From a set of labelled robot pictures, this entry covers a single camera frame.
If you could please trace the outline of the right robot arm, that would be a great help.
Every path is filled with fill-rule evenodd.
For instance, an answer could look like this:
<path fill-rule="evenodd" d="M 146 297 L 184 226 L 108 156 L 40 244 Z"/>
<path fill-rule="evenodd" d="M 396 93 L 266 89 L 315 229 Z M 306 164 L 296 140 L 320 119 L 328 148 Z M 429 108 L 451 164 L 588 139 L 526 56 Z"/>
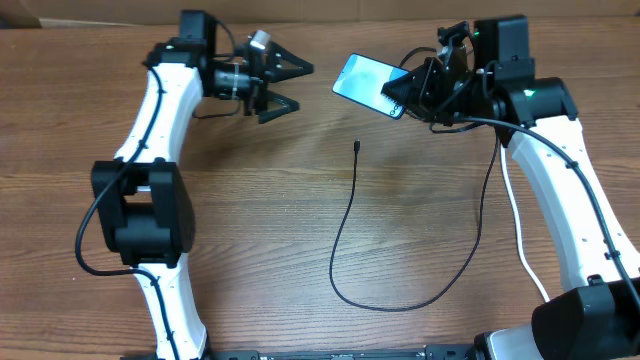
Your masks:
<path fill-rule="evenodd" d="M 549 228 L 564 291 L 522 326 L 477 336 L 473 359 L 617 359 L 639 352 L 639 253 L 586 151 L 557 77 L 537 78 L 523 15 L 438 32 L 441 52 L 382 91 L 429 123 L 493 127 L 526 175 Z"/>

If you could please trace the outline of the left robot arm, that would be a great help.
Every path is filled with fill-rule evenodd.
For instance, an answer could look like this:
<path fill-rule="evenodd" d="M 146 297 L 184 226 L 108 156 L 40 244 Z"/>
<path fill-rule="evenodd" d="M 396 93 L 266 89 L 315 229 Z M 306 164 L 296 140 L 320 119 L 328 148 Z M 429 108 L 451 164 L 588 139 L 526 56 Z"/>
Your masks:
<path fill-rule="evenodd" d="M 269 85 L 309 75 L 313 65 L 257 30 L 227 53 L 217 50 L 225 25 L 202 10 L 184 10 L 177 36 L 154 45 L 143 64 L 147 87 L 135 122 L 113 159 L 95 162 L 94 201 L 81 222 L 75 249 L 92 217 L 107 248 L 119 255 L 116 270 L 90 267 L 100 277 L 133 276 L 156 334 L 153 359 L 210 359 L 209 333 L 196 308 L 189 275 L 195 212 L 179 160 L 195 111 L 205 98 L 233 101 L 237 111 L 265 124 L 299 108 Z"/>

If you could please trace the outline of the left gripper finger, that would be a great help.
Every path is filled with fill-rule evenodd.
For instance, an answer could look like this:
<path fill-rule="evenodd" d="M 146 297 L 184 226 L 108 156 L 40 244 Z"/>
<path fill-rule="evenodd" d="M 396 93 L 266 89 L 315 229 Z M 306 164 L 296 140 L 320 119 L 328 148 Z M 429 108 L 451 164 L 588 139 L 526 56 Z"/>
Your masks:
<path fill-rule="evenodd" d="M 267 52 L 267 70 L 271 83 L 277 83 L 314 72 L 314 65 L 286 50 L 280 44 L 271 42 Z"/>
<path fill-rule="evenodd" d="M 266 124 L 281 116 L 296 112 L 300 109 L 300 104 L 286 96 L 267 91 L 260 98 L 257 106 L 257 116 L 260 124 Z"/>

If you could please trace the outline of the blue Galaxy smartphone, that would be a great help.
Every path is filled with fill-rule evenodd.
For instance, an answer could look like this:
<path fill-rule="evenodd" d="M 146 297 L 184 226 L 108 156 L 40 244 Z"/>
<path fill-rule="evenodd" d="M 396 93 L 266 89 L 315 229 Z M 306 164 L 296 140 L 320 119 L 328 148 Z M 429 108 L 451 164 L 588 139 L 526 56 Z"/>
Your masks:
<path fill-rule="evenodd" d="M 350 101 L 399 119 L 405 108 L 382 93 L 383 85 L 408 73 L 407 70 L 352 53 L 333 84 L 332 91 Z"/>

